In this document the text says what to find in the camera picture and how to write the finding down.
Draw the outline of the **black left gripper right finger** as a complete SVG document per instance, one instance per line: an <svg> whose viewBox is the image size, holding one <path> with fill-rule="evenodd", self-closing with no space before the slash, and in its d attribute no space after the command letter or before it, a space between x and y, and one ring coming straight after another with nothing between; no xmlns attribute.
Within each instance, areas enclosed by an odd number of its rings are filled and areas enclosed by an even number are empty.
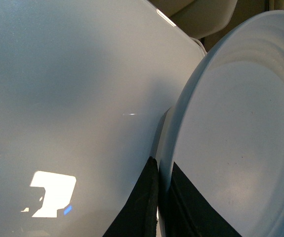
<svg viewBox="0 0 284 237"><path fill-rule="evenodd" d="M239 237L174 163L168 191L161 189L159 212L166 237Z"/></svg>

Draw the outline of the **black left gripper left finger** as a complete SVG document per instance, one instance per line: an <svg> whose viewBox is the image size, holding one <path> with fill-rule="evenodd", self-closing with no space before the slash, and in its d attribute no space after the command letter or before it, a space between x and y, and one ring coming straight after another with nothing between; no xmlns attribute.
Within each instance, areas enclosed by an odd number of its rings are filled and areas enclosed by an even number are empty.
<svg viewBox="0 0 284 237"><path fill-rule="evenodd" d="M103 236L155 237L158 194L158 165L149 157L127 202Z"/></svg>

